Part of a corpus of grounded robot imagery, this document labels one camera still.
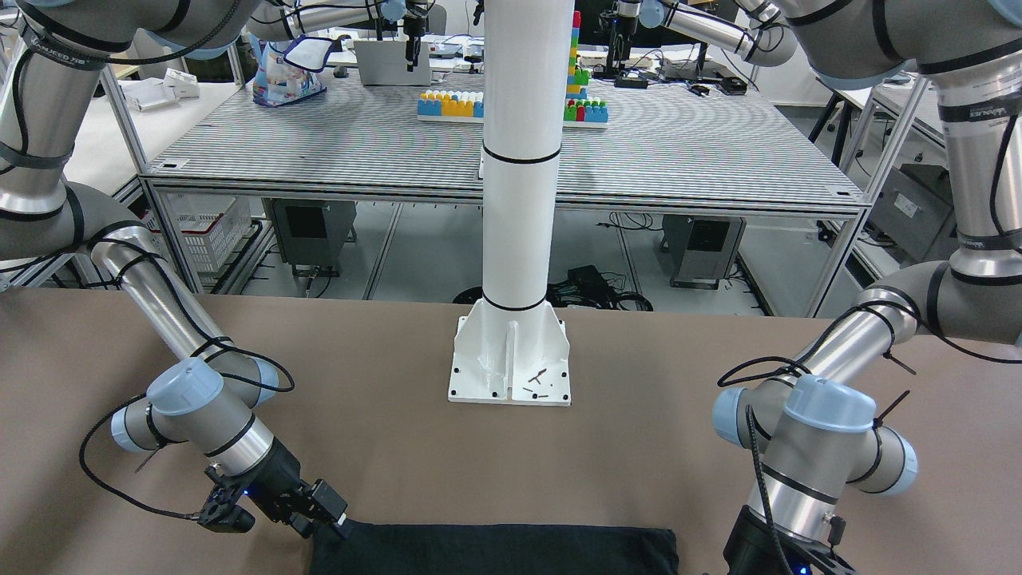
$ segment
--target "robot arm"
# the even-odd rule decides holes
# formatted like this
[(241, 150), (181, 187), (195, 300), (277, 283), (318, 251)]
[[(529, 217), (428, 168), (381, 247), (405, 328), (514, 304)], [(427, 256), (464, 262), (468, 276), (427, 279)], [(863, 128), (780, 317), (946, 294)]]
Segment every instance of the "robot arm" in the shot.
[(749, 15), (751, 29), (697, 10), (684, 1), (663, 0), (660, 4), (666, 8), (660, 26), (734, 52), (753, 65), (781, 65), (791, 59), (798, 45), (788, 27), (777, 21), (777, 7), (765, 0), (738, 2)]
[(127, 48), (137, 29), (174, 45), (224, 46), (260, 1), (140, 0), (117, 11), (106, 0), (19, 1), (25, 47), (0, 106), (0, 259), (82, 250), (109, 271), (182, 361), (147, 396), (111, 415), (118, 443), (154, 451), (191, 441), (201, 449), (217, 484), (194, 518), (206, 528), (247, 531), (253, 519), (237, 506), (247, 492), (270, 519), (309, 536), (313, 522), (341, 531), (346, 504), (326, 484), (301, 481), (297, 461), (251, 413), (289, 391), (280, 374), (290, 376), (234, 345), (134, 214), (60, 177), (106, 58)]
[[(834, 527), (842, 482), (868, 493), (896, 493), (911, 485), (917, 463), (911, 445), (882, 422), (835, 431), (842, 422), (833, 419), (845, 405), (866, 404), (844, 385), (920, 332), (975, 357), (1022, 364), (986, 358), (947, 340), (1022, 341), (1022, 8), (998, 0), (776, 3), (832, 88), (869, 87), (907, 59), (918, 61), (938, 92), (959, 221), (960, 248), (949, 261), (913, 266), (872, 285), (799, 354), (794, 370), (811, 373), (810, 383), (778, 371), (755, 389), (726, 391), (714, 406), (723, 437), (745, 447), (770, 443), (763, 485), (752, 490), (725, 549), (731, 573), (787, 574), (810, 564), (824, 573), (853, 573), (843, 562), (828, 565), (828, 549), (819, 542), (826, 525)], [(799, 417), (812, 388), (826, 387), (811, 382), (820, 378), (841, 394), (822, 400), (827, 416)], [(808, 457), (791, 457), (795, 452)], [(837, 465), (841, 458), (853, 462), (850, 469)], [(826, 473), (836, 469), (840, 473)]]
[(408, 36), (405, 59), (408, 60), (409, 71), (418, 65), (422, 37), (426, 34), (429, 8), (432, 7), (428, 0), (376, 0), (372, 3), (367, 1), (365, 6), (360, 7), (335, 6), (330, 0), (313, 0), (289, 10), (287, 6), (261, 4), (248, 20), (248, 31), (260, 40), (294, 40), (307, 32), (364, 21), (372, 16), (372, 8), (377, 7), (379, 14), (390, 21), (404, 18), (405, 34)]

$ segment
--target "computer monitor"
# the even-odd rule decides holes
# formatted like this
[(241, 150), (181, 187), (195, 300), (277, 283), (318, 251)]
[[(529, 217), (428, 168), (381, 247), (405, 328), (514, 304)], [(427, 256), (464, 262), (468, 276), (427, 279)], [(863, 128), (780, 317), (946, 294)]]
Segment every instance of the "computer monitor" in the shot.
[[(582, 12), (582, 28), (578, 30), (579, 44), (591, 44), (594, 46), (606, 46), (608, 44), (610, 41), (610, 30), (601, 20), (600, 14), (610, 10), (613, 5), (614, 0), (575, 0), (575, 10)], [(695, 7), (728, 21), (735, 21), (735, 16), (738, 14), (738, 4), (734, 0), (706, 2), (696, 4)], [(676, 44), (699, 43), (700, 41), (695, 38), (679, 34), (663, 27), (650, 29), (640, 26), (638, 32), (632, 36), (632, 46), (635, 48), (649, 49)]]

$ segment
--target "black stripe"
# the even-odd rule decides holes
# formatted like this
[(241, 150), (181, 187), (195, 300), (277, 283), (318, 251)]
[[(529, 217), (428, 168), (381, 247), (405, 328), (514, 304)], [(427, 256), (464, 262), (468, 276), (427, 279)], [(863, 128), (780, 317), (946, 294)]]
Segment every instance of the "black stripe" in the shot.
[(185, 16), (188, 14), (188, 8), (190, 7), (191, 0), (178, 0), (178, 8), (174, 10), (174, 15), (171, 16), (171, 21), (167, 22), (167, 25), (159, 30), (153, 30), (153, 32), (170, 32), (181, 26), (181, 22), (184, 21)]
[(256, 423), (256, 414), (252, 414), (252, 417), (248, 418), (248, 423), (245, 424), (245, 427), (238, 432), (238, 435), (232, 437), (230, 441), (221, 445), (219, 449), (215, 449), (213, 451), (210, 451), (208, 453), (204, 453), (204, 456), (206, 458), (216, 458), (217, 456), (220, 456), (224, 451), (227, 451), (228, 449), (233, 447), (235, 443), (240, 441), (241, 438), (244, 437), (246, 433), (248, 433), (248, 430), (252, 429), (252, 425), (254, 423)]
[(491, 157), (493, 157), (495, 159), (500, 159), (501, 161), (504, 161), (505, 163), (519, 163), (519, 164), (524, 164), (524, 163), (543, 163), (544, 161), (550, 161), (551, 159), (553, 159), (554, 157), (557, 157), (561, 153), (561, 148), (557, 148), (557, 151), (551, 153), (550, 155), (545, 155), (543, 157), (537, 157), (535, 159), (520, 159), (520, 158), (517, 158), (517, 157), (508, 157), (506, 155), (501, 155), (499, 153), (495, 153), (494, 150), (492, 150), (489, 147), (486, 147), (486, 144), (482, 144), (482, 149), (485, 150), (486, 155), (489, 155), (489, 156), (491, 156)]
[(877, 428), (873, 428), (873, 435), (876, 436), (877, 438), (877, 456), (876, 458), (873, 459), (873, 465), (870, 466), (870, 469), (866, 470), (866, 473), (864, 473), (863, 475), (856, 477), (855, 479), (852, 479), (851, 481), (846, 481), (845, 485), (851, 485), (852, 483), (858, 483), (860, 481), (867, 480), (873, 477), (873, 474), (877, 473), (877, 468), (880, 467), (880, 462), (884, 459), (884, 451), (882, 449), (884, 445), (884, 440), (880, 439), (880, 430)]
[[(908, 463), (908, 461), (909, 461), (909, 454), (905, 453), (905, 451), (904, 451), (904, 439), (900, 435), (898, 435), (898, 433), (896, 431), (891, 430), (890, 428), (887, 428), (887, 429), (889, 429), (891, 431), (891, 433), (894, 434), (894, 437), (896, 437), (898, 439), (898, 442), (897, 442), (898, 445), (901, 446), (901, 462), (902, 462), (902, 464), (901, 464), (901, 471), (898, 472), (897, 477), (894, 479), (894, 483), (891, 483), (889, 486), (881, 489), (880, 491), (863, 491), (863, 493), (866, 493), (868, 495), (878, 495), (880, 493), (884, 493), (886, 491), (890, 491), (890, 488), (894, 487), (895, 485), (897, 485), (897, 482), (901, 481), (901, 476), (904, 475), (904, 468), (905, 468), (904, 464)], [(879, 464), (879, 458), (880, 458), (880, 456), (878, 453), (877, 454), (877, 459), (878, 459), (877, 463), (878, 464)]]
[(528, 312), (530, 309), (540, 307), (543, 304), (543, 302), (547, 301), (547, 299), (544, 298), (544, 299), (540, 300), (539, 302), (536, 302), (535, 304), (532, 304), (532, 305), (530, 305), (528, 307), (511, 308), (511, 307), (507, 307), (507, 306), (502, 306), (502, 305), (498, 304), (497, 302), (491, 300), (490, 298), (486, 297), (486, 293), (485, 292), (482, 293), (482, 299), (486, 300), (486, 303), (489, 303), (490, 305), (494, 306), (495, 308), (502, 309), (504, 312)]
[(970, 285), (988, 285), (992, 287), (1022, 285), (1022, 275), (1012, 275), (1010, 277), (976, 277), (974, 275), (966, 275), (954, 269), (951, 270), (951, 275), (962, 283)]
[(50, 170), (53, 167), (62, 167), (63, 164), (71, 159), (71, 154), (74, 152), (75, 147), (72, 146), (71, 151), (63, 155), (53, 157), (32, 155), (31, 153), (22, 153), (21, 151), (0, 142), (0, 157), (2, 157), (4, 161), (17, 167), (28, 167), (30, 170)]
[(970, 249), (1017, 249), (1022, 247), (1022, 229), (1005, 235), (968, 235), (959, 232), (959, 242)]
[(971, 65), (986, 63), (990, 60), (995, 60), (1002, 56), (1007, 56), (1008, 54), (1014, 54), (1019, 50), (1022, 50), (1022, 38), (1019, 38), (1018, 40), (1013, 40), (1001, 46), (990, 48), (989, 50), (976, 52), (975, 54), (972, 54), (970, 56), (962, 56), (961, 58), (954, 58), (933, 63), (919, 62), (919, 71), (924, 76), (932, 76), (934, 74), (954, 71), (956, 69), (961, 69), (963, 67), (969, 67)]
[(877, 36), (877, 44), (884, 55), (895, 61), (903, 61), (901, 54), (894, 49), (891, 43), (890, 32), (887, 30), (887, 2), (886, 0), (873, 0), (873, 33)]
[(823, 501), (825, 504), (830, 504), (831, 506), (837, 504), (837, 497), (831, 497), (830, 495), (827, 495), (825, 493), (821, 493), (821, 492), (817, 491), (816, 489), (811, 489), (809, 487), (806, 487), (806, 486), (802, 485), (801, 483), (798, 483), (794, 479), (791, 479), (790, 477), (782, 475), (780, 472), (773, 470), (770, 466), (763, 466), (763, 473), (765, 473), (766, 475), (769, 475), (769, 476), (773, 477), (774, 479), (780, 481), (781, 483), (787, 485), (788, 487), (791, 487), (795, 491), (798, 491), (799, 493), (802, 493), (803, 495), (808, 495), (809, 497), (812, 497), (814, 499), (817, 499), (818, 501)]
[(45, 28), (50, 34), (62, 36), (76, 44), (81, 44), (83, 46), (95, 48), (96, 50), (109, 52), (111, 54), (123, 52), (131, 47), (130, 40), (128, 42), (107, 42), (106, 40), (99, 40), (98, 38), (93, 38), (80, 32), (76, 32), (47, 16), (32, 4), (29, 4), (26, 0), (17, 0), (17, 7), (20, 8), (27, 16), (42, 25), (42, 27)]
[(81, 245), (85, 239), (85, 213), (82, 211), (82, 202), (71, 186), (64, 186), (64, 189), (67, 190), (67, 206), (71, 207), (71, 217), (75, 223), (75, 235), (71, 244)]
[(948, 267), (950, 267), (950, 263), (943, 261), (937, 266), (937, 269), (933, 270), (933, 275), (930, 276), (930, 285), (926, 290), (926, 320), (927, 324), (930, 325), (930, 332), (933, 332), (934, 336), (944, 335), (943, 330), (940, 329), (939, 302), (937, 298), (940, 295), (940, 283), (944, 280), (944, 274), (947, 273)]
[(145, 426), (149, 428), (149, 433), (151, 433), (152, 437), (156, 439), (156, 445), (158, 446), (156, 447), (157, 449), (162, 449), (164, 447), (175, 443), (184, 443), (184, 441), (174, 441), (173, 439), (159, 433), (159, 430), (156, 429), (155, 422), (152, 421), (152, 403), (145, 406)]
[(788, 18), (788, 23), (794, 27), (808, 26), (810, 23), (816, 23), (824, 18), (828, 18), (840, 12), (848, 4), (851, 4), (851, 0), (836, 0), (834, 3), (825, 6), (815, 12), (805, 14), (804, 16), (790, 17)]
[(944, 122), (987, 122), (1010, 117), (1022, 112), (1022, 90), (964, 105), (938, 105)]
[(56, 209), (45, 213), (21, 213), (19, 211), (0, 209), (0, 220), (10, 220), (12, 222), (41, 222), (56, 215), (61, 209), (63, 209), (63, 203), (61, 203)]
[(110, 224), (108, 226), (102, 227), (99, 231), (97, 231), (96, 233), (94, 233), (92, 235), (92, 238), (89, 239), (89, 242), (90, 243), (95, 243), (96, 241), (98, 241), (98, 240), (106, 237), (110, 233), (113, 233), (114, 231), (117, 231), (119, 229), (124, 229), (126, 227), (145, 227), (145, 225), (142, 224), (142, 222), (140, 222), (138, 220), (134, 220), (134, 221), (133, 220), (122, 220), (120, 222), (114, 222), (114, 223), (112, 223), (112, 224)]
[(902, 300), (904, 300), (905, 302), (908, 302), (909, 303), (909, 308), (912, 309), (913, 313), (918, 313), (919, 312), (919, 304), (916, 303), (916, 300), (912, 299), (909, 296), (909, 294), (905, 294), (904, 292), (898, 290), (897, 287), (892, 287), (890, 285), (884, 285), (883, 283), (874, 283), (873, 285), (870, 285), (869, 289), (870, 290), (883, 290), (885, 292), (890, 292), (891, 294), (894, 294), (895, 296), (898, 296), (899, 298), (901, 298)]

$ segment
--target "plastic bag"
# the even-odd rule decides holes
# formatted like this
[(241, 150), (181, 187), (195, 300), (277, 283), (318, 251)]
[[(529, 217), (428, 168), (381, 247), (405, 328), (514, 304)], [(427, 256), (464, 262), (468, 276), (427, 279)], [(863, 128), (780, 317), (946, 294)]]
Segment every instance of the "plastic bag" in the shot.
[(261, 49), (259, 71), (252, 79), (252, 101), (277, 107), (299, 101), (326, 90), (319, 77), (284, 61), (288, 44), (252, 39), (252, 49)]

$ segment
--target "white desk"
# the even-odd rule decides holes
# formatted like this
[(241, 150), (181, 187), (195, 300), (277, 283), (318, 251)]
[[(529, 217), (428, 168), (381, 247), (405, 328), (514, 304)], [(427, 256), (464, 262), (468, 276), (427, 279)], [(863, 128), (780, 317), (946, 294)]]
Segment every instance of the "white desk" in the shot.
[[(132, 110), (145, 152), (150, 157), (185, 135), (237, 91), (233, 83), (203, 83), (198, 98), (150, 111)], [(64, 166), (68, 180), (106, 194), (118, 192), (137, 174), (107, 96), (93, 98), (75, 140), (75, 153)]]

